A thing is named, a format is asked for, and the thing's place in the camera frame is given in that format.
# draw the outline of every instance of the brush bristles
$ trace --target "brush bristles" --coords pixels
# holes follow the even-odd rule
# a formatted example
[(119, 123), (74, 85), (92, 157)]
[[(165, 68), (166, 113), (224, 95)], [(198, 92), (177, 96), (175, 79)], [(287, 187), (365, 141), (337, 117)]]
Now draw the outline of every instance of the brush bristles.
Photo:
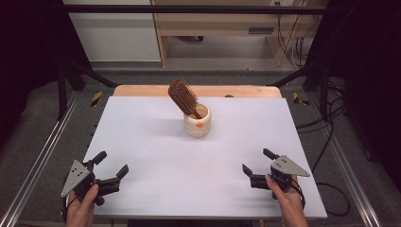
[(168, 95), (185, 115), (195, 112), (198, 101), (197, 96), (182, 79), (175, 79), (168, 88)]

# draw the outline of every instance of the metal bar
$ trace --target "metal bar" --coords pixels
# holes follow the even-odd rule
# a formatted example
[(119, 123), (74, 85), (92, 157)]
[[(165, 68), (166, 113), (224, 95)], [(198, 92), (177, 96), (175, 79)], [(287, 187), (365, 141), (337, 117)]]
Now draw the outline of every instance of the metal bar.
[(152, 5), (43, 5), (44, 9), (85, 13), (221, 13), (324, 15), (343, 9), (327, 7), (152, 6)]
[[(321, 116), (319, 114), (320, 111), (317, 107), (318, 99), (316, 97), (316, 94), (314, 95), (308, 94), (308, 96), (310, 97), (309, 100), (311, 100), (311, 104), (315, 110), (315, 113), (317, 114), (317, 116)], [(324, 127), (324, 132), (327, 137), (330, 133), (330, 130), (331, 130), (330, 126)], [(344, 152), (342, 151), (339, 141), (337, 140), (335, 134), (332, 135), (330, 144), (333, 148), (332, 153), (334, 159), (336, 160), (337, 165), (339, 166), (341, 175), (345, 183), (347, 184), (348, 189), (350, 190), (351, 196), (354, 199), (354, 202), (357, 206), (360, 216), (365, 222), (365, 225), (369, 227), (380, 227), (381, 224), (375, 213), (375, 210), (372, 207), (371, 203), (369, 202), (369, 199), (366, 196), (365, 191), (360, 185), (359, 180), (357, 179), (357, 175), (355, 174), (351, 165), (348, 163), (348, 160), (344, 155)]]
[(76, 106), (77, 100), (80, 96), (80, 93), (74, 92), (72, 97), (70, 98), (70, 105), (67, 112), (64, 115), (64, 118), (57, 122), (50, 136), (48, 137), (44, 147), (42, 148), (41, 153), (36, 159), (35, 164), (30, 169), (23, 185), (20, 187), (17, 195), (15, 196), (13, 202), (9, 206), (6, 214), (2, 216), (0, 220), (0, 226), (2, 227), (13, 227), (20, 217), (21, 212), (23, 211), (27, 200), (29, 199), (30, 194), (33, 191), (33, 188), (36, 185), (36, 182), (41, 177), (42, 172), (44, 171), (44, 167), (54, 150), (54, 147), (57, 145), (61, 134), (67, 124), (74, 108)]

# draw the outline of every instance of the white cabinet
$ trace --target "white cabinet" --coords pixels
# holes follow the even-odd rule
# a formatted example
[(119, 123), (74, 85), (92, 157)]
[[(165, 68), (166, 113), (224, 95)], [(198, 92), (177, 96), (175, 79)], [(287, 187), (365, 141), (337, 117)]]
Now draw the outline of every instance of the white cabinet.
[[(149, 0), (63, 0), (65, 5), (150, 5)], [(161, 61), (152, 14), (70, 13), (90, 62)]]

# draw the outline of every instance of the robotic arm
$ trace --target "robotic arm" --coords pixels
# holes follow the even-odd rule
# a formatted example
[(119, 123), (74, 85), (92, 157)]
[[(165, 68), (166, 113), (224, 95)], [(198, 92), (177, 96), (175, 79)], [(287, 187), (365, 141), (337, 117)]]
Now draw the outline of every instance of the robotic arm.
[[(274, 161), (270, 164), (270, 176), (277, 182), (283, 192), (288, 192), (289, 189), (293, 187), (292, 175), (303, 177), (310, 176), (310, 174), (306, 172), (306, 170), (295, 164), (286, 155), (279, 156), (277, 154), (274, 154), (267, 148), (263, 149), (263, 154)], [(245, 165), (242, 165), (242, 170), (250, 178), (252, 188), (270, 190), (266, 182), (265, 175), (253, 174), (253, 172)]]
[(115, 178), (101, 181), (96, 179), (94, 173), (94, 165), (98, 165), (104, 158), (106, 158), (106, 151), (101, 151), (93, 160), (89, 160), (86, 163), (82, 163), (75, 160), (68, 172), (66, 179), (64, 180), (64, 187), (61, 192), (62, 197), (62, 215), (64, 221), (66, 221), (68, 204), (67, 195), (71, 190), (77, 194), (78, 200), (82, 201), (86, 193), (92, 187), (94, 183), (98, 185), (98, 192), (95, 198), (95, 204), (101, 206), (104, 203), (103, 196), (117, 192), (120, 190), (121, 179), (129, 172), (127, 165), (124, 165), (120, 171), (116, 174)]

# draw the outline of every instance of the gray floor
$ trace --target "gray floor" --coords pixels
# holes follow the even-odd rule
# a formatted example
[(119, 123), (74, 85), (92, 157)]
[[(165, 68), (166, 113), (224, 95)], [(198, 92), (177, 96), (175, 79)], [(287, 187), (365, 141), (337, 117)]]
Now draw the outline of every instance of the gray floor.
[[(240, 39), (205, 37), (198, 42), (191, 37), (172, 39), (166, 68), (157, 64), (99, 64), (96, 70), (104, 77), (124, 84), (169, 84), (176, 77), (183, 78), (189, 84), (271, 84), (287, 75), (295, 68), (286, 65), (283, 68), (274, 66), (269, 47), (263, 38)], [(3, 186), (0, 200), (0, 214), (6, 214), (18, 191), (27, 192), (24, 206), (17, 210), (18, 224), (22, 221), (48, 221), (50, 226), (62, 223), (60, 216), (60, 192), (62, 179), (74, 159), (82, 159), (87, 146), (91, 143), (91, 134), (101, 117), (107, 97), (113, 89), (86, 78), (88, 85), (83, 93), (72, 92), (69, 97), (76, 98), (76, 107), (71, 112), (68, 122), (61, 128), (51, 153), (45, 156), (45, 166), (39, 172), (30, 172), (37, 158), (43, 157), (43, 148), (50, 133), (58, 124), (57, 84), (50, 83), (32, 91), (26, 110), (20, 117), (15, 130), (0, 152), (0, 182)], [(340, 79), (332, 79), (339, 86)], [(294, 119), (295, 125), (311, 122), (318, 118), (313, 105), (302, 105), (293, 102), (296, 92), (301, 100), (310, 101), (316, 98), (315, 93), (305, 93), (302, 89), (303, 78), (292, 81), (281, 88), (284, 98)], [(96, 107), (90, 107), (97, 91), (103, 95)], [(300, 133), (300, 139), (310, 166), (313, 166), (326, 141), (324, 130)], [(334, 122), (334, 135), (339, 142), (357, 180), (366, 193), (369, 204), (381, 226), (401, 226), (401, 194), (388, 178), (380, 163), (367, 161), (364, 147), (360, 143), (350, 119), (339, 115)], [(350, 200), (351, 211), (345, 217), (329, 215), (328, 219), (310, 220), (310, 226), (365, 226), (360, 204), (353, 197), (352, 185), (349, 185), (341, 172), (341, 165), (336, 161), (336, 146), (329, 145), (315, 173), (317, 182), (331, 183), (340, 188)], [(26, 176), (37, 175), (32, 181), (32, 190), (21, 188)], [(326, 209), (338, 213), (344, 211), (346, 202), (336, 190), (319, 186), (323, 194)], [(96, 223), (109, 223), (108, 219), (97, 218)], [(269, 220), (266, 226), (281, 226), (280, 220)]]

